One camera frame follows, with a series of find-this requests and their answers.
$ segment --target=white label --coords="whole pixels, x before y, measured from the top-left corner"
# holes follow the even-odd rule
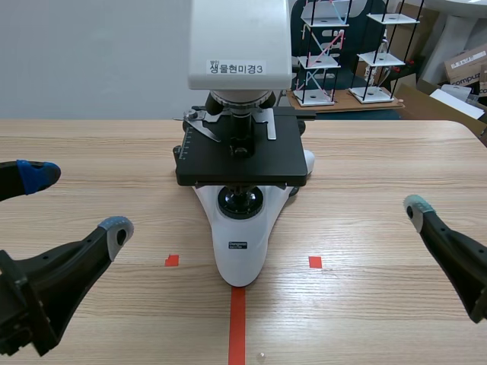
[[[476,55],[467,57],[466,59],[462,59],[459,62],[455,62],[454,64],[451,65],[451,68],[460,67],[462,65],[465,65],[466,63],[469,63],[471,61],[475,61],[476,59],[479,59],[479,58],[485,57],[485,56],[487,56],[487,53],[485,53],[485,51],[481,51],[481,52],[477,53]]]
[[[209,59],[207,75],[267,75],[266,61]]]

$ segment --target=wooden table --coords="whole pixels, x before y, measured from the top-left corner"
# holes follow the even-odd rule
[[[2,202],[15,259],[79,240],[110,215],[135,235],[79,307],[62,343],[11,364],[227,364],[231,289],[196,195],[179,187],[172,121],[0,122],[0,157],[51,160],[51,189]],[[420,194],[487,243],[487,150],[454,122],[309,122],[314,174],[282,212],[247,288],[247,364],[485,364],[474,325],[403,210]],[[170,254],[180,266],[165,268]],[[311,269],[308,256],[322,256]]]

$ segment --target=red tape line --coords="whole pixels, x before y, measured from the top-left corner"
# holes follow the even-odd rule
[[[228,365],[245,365],[245,287],[231,288]]]

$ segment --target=black stage plate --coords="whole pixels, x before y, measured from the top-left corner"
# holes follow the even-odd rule
[[[181,186],[261,185],[304,186],[307,166],[295,116],[275,116],[276,141],[267,139],[267,125],[253,122],[256,153],[237,159],[230,155],[230,116],[204,122],[220,139],[217,143],[192,127],[187,128],[177,160]]]

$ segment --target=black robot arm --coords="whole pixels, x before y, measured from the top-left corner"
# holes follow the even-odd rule
[[[471,320],[487,318],[487,247],[451,230],[423,198],[404,201],[409,219],[457,291]]]
[[[53,163],[2,163],[0,200],[46,189],[60,174]],[[31,259],[15,261],[0,251],[0,354],[15,354],[31,342],[40,356],[53,349],[86,293],[132,234],[127,218],[112,217],[82,241]]]

